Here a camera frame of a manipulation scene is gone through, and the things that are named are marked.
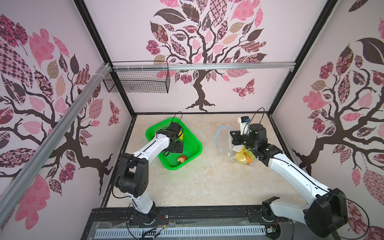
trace pink wall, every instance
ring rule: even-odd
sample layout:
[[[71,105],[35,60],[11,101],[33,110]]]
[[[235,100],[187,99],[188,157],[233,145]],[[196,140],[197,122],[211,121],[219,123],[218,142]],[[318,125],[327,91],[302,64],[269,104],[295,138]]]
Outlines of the pink wall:
[[[340,1],[273,116],[296,163],[367,211],[364,239],[384,239],[384,2],[353,3]],[[338,232],[356,238],[367,219],[348,205]]]
[[[1,3],[0,192],[102,64],[74,3]],[[130,116],[103,83],[2,226],[2,239],[78,239],[99,207]]]
[[[86,1],[113,61],[156,59],[175,64],[220,63],[225,59],[233,63],[241,57],[248,60],[243,58],[240,62],[295,61],[325,2]],[[199,29],[199,23],[206,26],[207,22],[213,23],[212,31]],[[248,24],[250,29],[243,36]],[[257,38],[253,37],[256,33],[260,34]],[[136,112],[254,111],[260,107],[268,110],[287,72],[287,69],[251,69],[242,73],[199,71],[196,79],[194,71],[172,72],[168,94],[128,93],[128,97]],[[179,80],[178,74],[185,77]]]

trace black cable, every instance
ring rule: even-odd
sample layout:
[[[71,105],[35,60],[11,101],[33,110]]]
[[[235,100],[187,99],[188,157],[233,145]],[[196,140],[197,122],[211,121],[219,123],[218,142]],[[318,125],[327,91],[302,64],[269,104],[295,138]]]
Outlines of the black cable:
[[[288,163],[288,162],[286,162],[286,161],[284,161],[284,160],[281,160],[281,159],[279,159],[279,158],[275,158],[275,157],[274,157],[274,159],[283,161],[283,162],[285,162],[286,164],[288,164],[288,165],[290,165],[291,167],[293,167],[292,164],[290,164],[290,163]],[[350,202],[356,204],[358,207],[361,208],[361,210],[363,210],[364,214],[367,216],[367,230],[365,231],[365,233],[364,233],[363,235],[359,236],[358,238],[345,238],[345,237],[341,237],[341,236],[339,236],[339,235],[336,235],[336,234],[331,233],[332,235],[334,235],[334,236],[338,236],[339,238],[346,239],[346,240],[357,240],[357,239],[361,239],[361,238],[363,238],[365,235],[367,235],[367,233],[368,233],[368,231],[369,231],[369,227],[370,227],[370,225],[369,225],[369,216],[368,216],[367,212],[364,210],[364,208],[363,208],[362,206],[360,206],[360,205],[359,205],[358,203],[356,203],[355,201],[352,201],[351,199],[348,199],[348,198],[343,197],[343,196],[339,196],[339,195],[337,195],[337,194],[334,194],[333,192],[330,192],[330,191],[327,191],[327,190],[322,189],[321,187],[319,187],[318,185],[316,185],[314,182],[312,182],[309,178],[307,178],[307,176],[305,176],[305,175],[304,175],[302,172],[300,172],[297,168],[295,168],[295,167],[293,167],[293,168],[294,168],[296,171],[298,171],[301,175],[303,175],[306,179],[308,179],[308,181],[310,181],[310,182],[311,182],[313,185],[315,185],[317,188],[323,190],[324,192],[330,193],[330,194],[335,195],[335,196],[337,196],[337,197],[341,197],[341,198],[343,198],[343,199],[345,199],[345,200],[348,200],[348,201],[350,201]]]

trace pink flower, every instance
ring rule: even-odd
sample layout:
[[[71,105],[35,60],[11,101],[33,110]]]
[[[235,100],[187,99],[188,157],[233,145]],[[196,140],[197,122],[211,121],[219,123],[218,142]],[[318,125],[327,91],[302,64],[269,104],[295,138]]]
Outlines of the pink flower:
[[[303,102],[308,103],[307,106],[311,108],[311,110],[320,109],[328,104],[328,102],[325,102],[323,100],[323,97],[320,92],[316,93],[314,91],[310,91],[309,96],[303,97]]]
[[[167,7],[179,7],[179,3],[177,2],[177,0],[160,0],[160,2],[167,5]]]

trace white vent grille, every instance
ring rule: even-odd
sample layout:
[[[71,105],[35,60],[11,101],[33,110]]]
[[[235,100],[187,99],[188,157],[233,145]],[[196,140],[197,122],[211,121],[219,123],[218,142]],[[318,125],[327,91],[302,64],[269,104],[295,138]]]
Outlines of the white vent grille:
[[[151,228],[130,228],[130,232],[135,237],[141,237],[143,232]],[[248,236],[265,235],[263,225],[256,226],[224,226],[224,227],[171,227],[162,232],[160,237],[212,237],[212,236]],[[126,228],[121,229],[97,229],[95,239],[106,238],[133,238]]]

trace beige floor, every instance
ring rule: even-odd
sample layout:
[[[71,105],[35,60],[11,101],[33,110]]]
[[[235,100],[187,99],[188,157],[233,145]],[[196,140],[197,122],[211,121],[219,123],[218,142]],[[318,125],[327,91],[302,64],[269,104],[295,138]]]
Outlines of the beige floor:
[[[203,152],[178,170],[164,168],[159,158],[149,166],[147,192],[156,206],[201,206],[201,205],[253,205],[278,196],[305,203],[304,198],[282,176],[253,161],[249,165],[228,159],[215,145],[218,123],[239,130],[237,118],[244,114],[185,114],[183,123],[201,141]],[[258,123],[262,114],[256,114],[252,123]],[[146,130],[172,115],[137,116],[126,152],[132,153],[148,143]],[[281,148],[267,116],[262,125],[267,129],[269,143]],[[118,197],[125,196],[114,188]],[[107,207],[127,207],[129,198],[116,199],[112,195]]]

